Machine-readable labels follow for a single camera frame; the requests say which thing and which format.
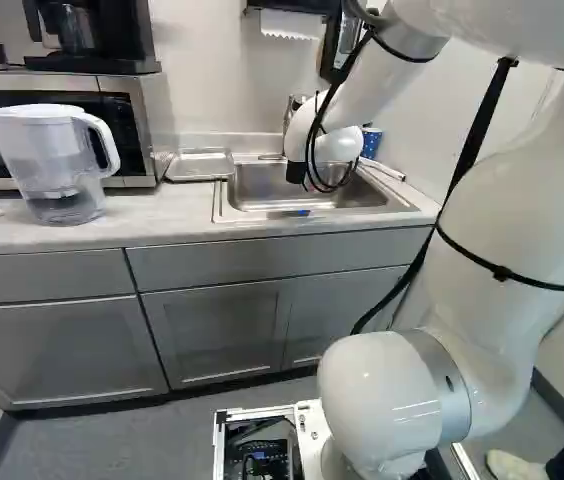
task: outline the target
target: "floor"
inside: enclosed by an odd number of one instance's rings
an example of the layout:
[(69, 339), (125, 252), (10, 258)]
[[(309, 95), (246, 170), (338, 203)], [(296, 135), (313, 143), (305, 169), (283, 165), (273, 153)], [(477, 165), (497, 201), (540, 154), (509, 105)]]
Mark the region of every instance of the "floor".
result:
[[(0, 464), (0, 480), (210, 480), (214, 411), (316, 397), (315, 378), (307, 377), (159, 407), (23, 422)], [(483, 463), (488, 449), (543, 462), (564, 446), (564, 425), (532, 392), (505, 429), (464, 445), (482, 479), (490, 480)], [(448, 451), (442, 454), (451, 460)]]
[[(494, 477), (484, 463), (486, 452), (506, 450), (530, 462), (546, 463), (564, 447), (564, 423), (532, 390), (520, 412), (506, 427), (492, 435), (462, 442), (462, 445), (482, 480), (492, 480)], [(443, 458), (451, 459), (446, 450), (442, 451)]]

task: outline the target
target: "pitcher handle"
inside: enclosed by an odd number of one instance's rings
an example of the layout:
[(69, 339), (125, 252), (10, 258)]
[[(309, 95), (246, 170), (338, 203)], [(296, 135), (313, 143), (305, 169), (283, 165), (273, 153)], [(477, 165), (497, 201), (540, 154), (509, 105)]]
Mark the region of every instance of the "pitcher handle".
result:
[(71, 115), (74, 119), (86, 124), (87, 128), (92, 128), (100, 137), (104, 154), (107, 160), (107, 168), (100, 170), (100, 177), (106, 178), (113, 175), (120, 169), (120, 154), (113, 140), (113, 133), (104, 120), (91, 115), (90, 113), (81, 112)]

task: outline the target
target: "gray floor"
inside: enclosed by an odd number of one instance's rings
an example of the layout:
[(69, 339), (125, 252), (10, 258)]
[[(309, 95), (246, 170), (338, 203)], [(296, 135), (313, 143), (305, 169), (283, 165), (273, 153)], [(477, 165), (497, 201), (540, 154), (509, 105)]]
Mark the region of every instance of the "gray floor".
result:
[(18, 426), (0, 480), (209, 480), (213, 412), (317, 397), (315, 378)]

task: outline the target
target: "paper towel dispenser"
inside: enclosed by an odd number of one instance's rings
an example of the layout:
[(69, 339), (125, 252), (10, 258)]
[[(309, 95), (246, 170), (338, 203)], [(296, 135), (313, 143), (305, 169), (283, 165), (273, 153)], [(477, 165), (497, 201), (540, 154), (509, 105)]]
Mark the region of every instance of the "paper towel dispenser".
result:
[(331, 15), (339, 5), (340, 0), (247, 0), (247, 9), (273, 8), (317, 15)]

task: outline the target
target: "faucet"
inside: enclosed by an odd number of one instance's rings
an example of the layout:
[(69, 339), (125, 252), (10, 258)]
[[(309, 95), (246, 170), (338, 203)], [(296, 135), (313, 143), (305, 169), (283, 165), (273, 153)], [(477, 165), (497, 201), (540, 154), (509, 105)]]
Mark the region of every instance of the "faucet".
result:
[(308, 95), (301, 93), (289, 95), (289, 100), (286, 104), (286, 111), (284, 112), (284, 119), (282, 120), (282, 155), (284, 155), (284, 140), (286, 132), (289, 129), (289, 124), (295, 112), (309, 99)]

